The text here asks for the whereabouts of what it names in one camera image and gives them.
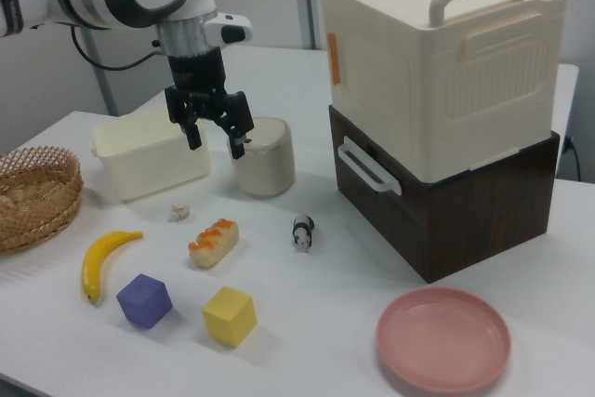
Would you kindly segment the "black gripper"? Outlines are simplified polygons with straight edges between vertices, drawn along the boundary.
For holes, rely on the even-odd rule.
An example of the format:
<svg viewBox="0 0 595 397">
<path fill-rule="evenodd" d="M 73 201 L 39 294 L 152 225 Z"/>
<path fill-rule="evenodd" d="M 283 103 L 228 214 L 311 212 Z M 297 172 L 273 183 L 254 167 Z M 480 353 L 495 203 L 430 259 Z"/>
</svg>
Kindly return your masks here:
<svg viewBox="0 0 595 397">
<path fill-rule="evenodd" d="M 174 84 L 165 90 L 169 121 L 179 125 L 189 148 L 201 147 L 197 117 L 218 122 L 229 137 L 231 157 L 245 155 L 246 134 L 254 128 L 249 105 L 242 91 L 227 94 L 221 50 L 214 48 L 195 56 L 168 57 Z M 204 99 L 192 107 L 190 97 Z"/>
</svg>

